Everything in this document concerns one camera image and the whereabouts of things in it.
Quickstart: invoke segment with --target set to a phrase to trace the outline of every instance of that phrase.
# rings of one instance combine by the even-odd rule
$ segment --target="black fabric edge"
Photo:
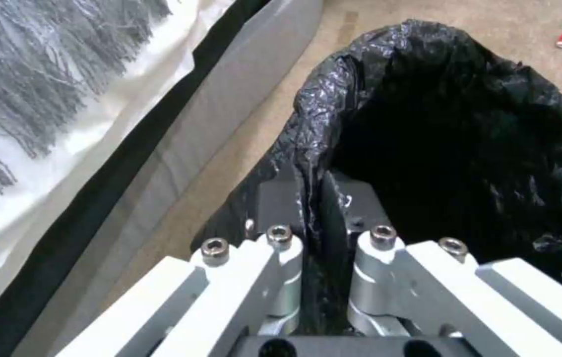
[[[0,356],[20,343],[142,165],[245,22],[270,0],[237,0],[194,50],[194,70],[129,133],[34,247],[0,296]]]

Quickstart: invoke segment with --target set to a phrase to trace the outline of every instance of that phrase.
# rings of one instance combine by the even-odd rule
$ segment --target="beige carpet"
[[[562,49],[554,45],[562,33],[562,0],[326,0],[319,30],[303,56],[171,208],[104,307],[165,255],[188,257],[195,232],[276,139],[312,68],[360,34],[407,18],[464,29],[497,55],[532,66],[562,90]]]

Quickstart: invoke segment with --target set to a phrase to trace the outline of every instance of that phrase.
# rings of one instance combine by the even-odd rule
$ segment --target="black metal plate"
[[[471,357],[464,339],[442,337],[248,336],[230,357]]]

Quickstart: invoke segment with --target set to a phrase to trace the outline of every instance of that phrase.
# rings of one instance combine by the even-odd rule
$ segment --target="metal linkage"
[[[303,242],[286,225],[271,226],[256,242],[268,244],[279,253],[283,280],[283,286],[258,334],[288,335],[298,327],[300,319]]]
[[[389,248],[376,244],[374,231],[358,239],[347,312],[354,327],[391,334],[399,318],[425,335],[459,331],[485,356],[562,356],[560,341],[474,274],[476,262],[462,242],[405,248],[396,238]]]
[[[206,286],[203,269],[165,257],[58,356],[145,356]]]
[[[385,292],[375,278],[380,278],[383,267],[392,263],[396,250],[404,247],[392,226],[375,226],[358,237],[347,319],[365,335],[409,335],[398,319],[389,314],[390,301],[397,299],[392,294],[398,292]]]
[[[562,286],[519,258],[489,263],[477,276],[562,342]]]
[[[274,249],[243,241],[153,356],[226,355],[241,334],[259,330],[282,284]]]

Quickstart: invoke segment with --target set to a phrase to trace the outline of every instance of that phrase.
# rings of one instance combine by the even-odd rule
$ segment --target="trash can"
[[[352,232],[385,219],[368,207],[407,244],[456,237],[480,263],[521,257],[562,283],[562,94],[532,68],[408,20],[325,59],[294,109],[191,248],[239,244],[247,219],[291,224],[306,247],[302,334],[351,331]],[[353,201],[367,187],[375,199]]]

